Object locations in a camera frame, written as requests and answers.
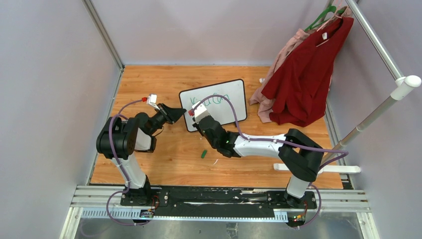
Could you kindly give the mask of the white whiteboard black frame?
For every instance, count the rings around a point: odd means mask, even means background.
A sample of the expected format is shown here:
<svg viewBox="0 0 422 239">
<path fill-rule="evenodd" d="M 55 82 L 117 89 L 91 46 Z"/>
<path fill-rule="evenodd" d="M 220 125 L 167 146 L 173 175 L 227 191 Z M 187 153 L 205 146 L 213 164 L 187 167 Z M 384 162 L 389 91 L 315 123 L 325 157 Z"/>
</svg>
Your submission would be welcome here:
<svg viewBox="0 0 422 239">
<path fill-rule="evenodd" d="M 238 121 L 247 119 L 245 84 L 242 79 L 183 90 L 179 93 L 179 99 L 182 108 L 189 111 L 193 105 L 210 95 L 213 97 L 205 100 L 203 104 L 221 125 L 235 122 L 228 103 L 233 105 Z"/>
</svg>

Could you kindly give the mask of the green marker cap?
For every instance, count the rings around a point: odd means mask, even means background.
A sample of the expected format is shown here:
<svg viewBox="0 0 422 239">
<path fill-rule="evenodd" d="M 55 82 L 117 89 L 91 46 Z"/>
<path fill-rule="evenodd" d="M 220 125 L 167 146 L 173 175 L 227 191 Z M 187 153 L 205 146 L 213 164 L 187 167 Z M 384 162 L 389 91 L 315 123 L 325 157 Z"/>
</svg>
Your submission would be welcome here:
<svg viewBox="0 0 422 239">
<path fill-rule="evenodd" d="M 202 154 L 201 154 L 201 159 L 204 159 L 205 158 L 205 156 L 206 156 L 206 154 L 207 154 L 207 150 L 204 150 L 203 152 L 202 152 Z"/>
</svg>

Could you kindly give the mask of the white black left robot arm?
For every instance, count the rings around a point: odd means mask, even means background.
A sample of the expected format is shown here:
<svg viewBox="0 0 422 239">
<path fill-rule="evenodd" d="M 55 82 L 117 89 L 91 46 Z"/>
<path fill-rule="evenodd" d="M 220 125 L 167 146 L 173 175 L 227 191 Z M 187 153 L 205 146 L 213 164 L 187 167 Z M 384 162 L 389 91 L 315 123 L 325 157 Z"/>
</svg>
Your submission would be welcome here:
<svg viewBox="0 0 422 239">
<path fill-rule="evenodd" d="M 110 159 L 125 180 L 121 199 L 123 206 L 147 206 L 156 198 L 135 153 L 153 153 L 157 143 L 156 132 L 165 124 L 176 123 L 186 109 L 158 104 L 155 111 L 153 116 L 140 112 L 127 120 L 123 120 L 121 115 L 110 117 L 97 137 L 97 152 Z"/>
</svg>

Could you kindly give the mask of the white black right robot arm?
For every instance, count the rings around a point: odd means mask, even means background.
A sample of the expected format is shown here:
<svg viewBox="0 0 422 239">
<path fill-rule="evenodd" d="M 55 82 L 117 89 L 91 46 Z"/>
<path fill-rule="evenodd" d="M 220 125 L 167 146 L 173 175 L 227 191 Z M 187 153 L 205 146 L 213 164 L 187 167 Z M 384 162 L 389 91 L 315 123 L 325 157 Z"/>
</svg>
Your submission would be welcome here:
<svg viewBox="0 0 422 239">
<path fill-rule="evenodd" d="M 297 129 L 287 134 L 257 137 L 225 130 L 213 117 L 207 116 L 193 126 L 213 149 L 225 157 L 265 156 L 279 158 L 292 176 L 281 202 L 296 208 L 304 201 L 305 190 L 317 178 L 324 152 Z"/>
</svg>

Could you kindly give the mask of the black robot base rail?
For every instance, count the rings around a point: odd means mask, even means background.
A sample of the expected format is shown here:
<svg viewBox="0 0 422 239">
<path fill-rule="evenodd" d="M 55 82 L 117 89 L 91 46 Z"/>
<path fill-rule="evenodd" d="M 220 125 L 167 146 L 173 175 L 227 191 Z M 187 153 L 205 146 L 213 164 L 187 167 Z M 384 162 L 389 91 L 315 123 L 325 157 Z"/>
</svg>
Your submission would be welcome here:
<svg viewBox="0 0 422 239">
<path fill-rule="evenodd" d="M 151 221 L 285 223 L 295 229 L 323 213 L 355 213 L 360 224 L 373 217 L 362 190 L 308 189 L 294 206 L 283 200 L 283 189 L 229 187 L 153 187 L 146 203 L 119 186 L 78 186 L 66 222 L 106 219 L 121 226 Z"/>
</svg>

